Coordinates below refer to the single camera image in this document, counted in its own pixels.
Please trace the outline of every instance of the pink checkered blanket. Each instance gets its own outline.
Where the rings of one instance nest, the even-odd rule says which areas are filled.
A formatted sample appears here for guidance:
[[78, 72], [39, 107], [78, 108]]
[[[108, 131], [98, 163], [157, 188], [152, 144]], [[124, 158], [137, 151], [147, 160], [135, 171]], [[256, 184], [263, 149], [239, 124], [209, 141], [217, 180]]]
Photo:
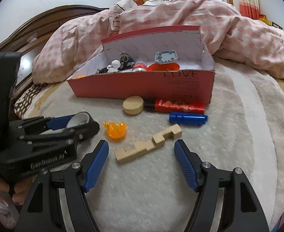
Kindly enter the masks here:
[[209, 52], [284, 78], [284, 31], [216, 0], [121, 0], [63, 24], [33, 62], [34, 83], [64, 81], [102, 50], [101, 39], [168, 25], [199, 25]]

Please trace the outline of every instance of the orange plastic toy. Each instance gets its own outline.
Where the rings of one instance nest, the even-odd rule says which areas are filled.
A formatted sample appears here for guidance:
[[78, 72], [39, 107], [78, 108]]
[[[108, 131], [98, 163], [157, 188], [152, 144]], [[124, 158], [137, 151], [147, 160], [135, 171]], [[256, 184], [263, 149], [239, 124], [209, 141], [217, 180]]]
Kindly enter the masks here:
[[124, 122], [115, 123], [115, 122], [103, 122], [107, 134], [112, 139], [123, 138], [126, 135], [127, 124]]
[[148, 66], [147, 71], [175, 71], [179, 70], [180, 66], [177, 63], [158, 64], [154, 63]]

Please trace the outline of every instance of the pink box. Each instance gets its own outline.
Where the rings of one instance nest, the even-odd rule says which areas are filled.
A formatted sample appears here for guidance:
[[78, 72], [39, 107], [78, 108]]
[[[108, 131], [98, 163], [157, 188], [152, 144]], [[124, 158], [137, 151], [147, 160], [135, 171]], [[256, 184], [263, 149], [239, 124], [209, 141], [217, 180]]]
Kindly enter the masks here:
[[[155, 27], [118, 34], [102, 40], [104, 51], [67, 79], [77, 97], [166, 99], [209, 104], [214, 82], [214, 60], [192, 25]], [[179, 71], [139, 71], [95, 74], [119, 60], [121, 52], [148, 65], [155, 53], [175, 50]]]

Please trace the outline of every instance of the red tube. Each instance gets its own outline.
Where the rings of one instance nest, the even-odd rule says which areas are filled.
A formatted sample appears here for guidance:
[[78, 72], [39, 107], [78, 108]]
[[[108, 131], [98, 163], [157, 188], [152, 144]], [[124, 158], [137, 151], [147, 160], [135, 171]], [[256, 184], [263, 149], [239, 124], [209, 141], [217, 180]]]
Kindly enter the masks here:
[[183, 112], [204, 114], [204, 103], [185, 103], [180, 101], [156, 100], [146, 101], [145, 109], [153, 110], [161, 113]]

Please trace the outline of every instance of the brown polka dot fabric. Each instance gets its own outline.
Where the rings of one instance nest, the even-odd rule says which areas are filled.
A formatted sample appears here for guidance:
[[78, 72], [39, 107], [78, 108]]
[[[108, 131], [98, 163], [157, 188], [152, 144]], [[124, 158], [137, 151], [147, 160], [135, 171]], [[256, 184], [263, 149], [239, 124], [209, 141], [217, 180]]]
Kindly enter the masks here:
[[14, 112], [19, 118], [23, 118], [25, 112], [29, 109], [33, 99], [39, 94], [48, 84], [33, 84], [24, 94], [16, 101]]

